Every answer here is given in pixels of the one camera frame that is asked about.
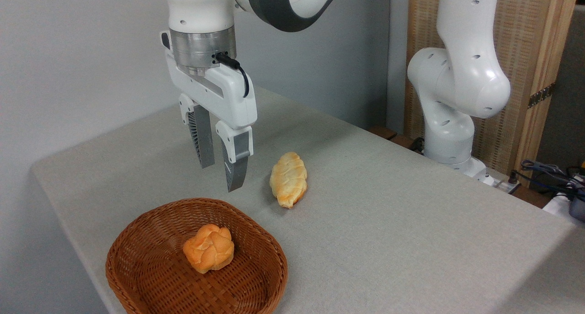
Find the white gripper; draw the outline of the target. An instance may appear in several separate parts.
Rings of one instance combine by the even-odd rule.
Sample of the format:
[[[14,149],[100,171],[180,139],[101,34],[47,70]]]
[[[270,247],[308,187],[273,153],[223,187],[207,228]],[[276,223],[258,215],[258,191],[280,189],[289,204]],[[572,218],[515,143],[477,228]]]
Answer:
[[[211,112],[219,122],[226,185],[229,192],[242,187],[247,160],[253,155],[251,125],[257,120],[253,84],[238,68],[217,56],[235,59],[235,31],[211,33],[161,32],[161,43],[171,80],[182,91],[181,117],[188,127],[202,168],[215,164]]]

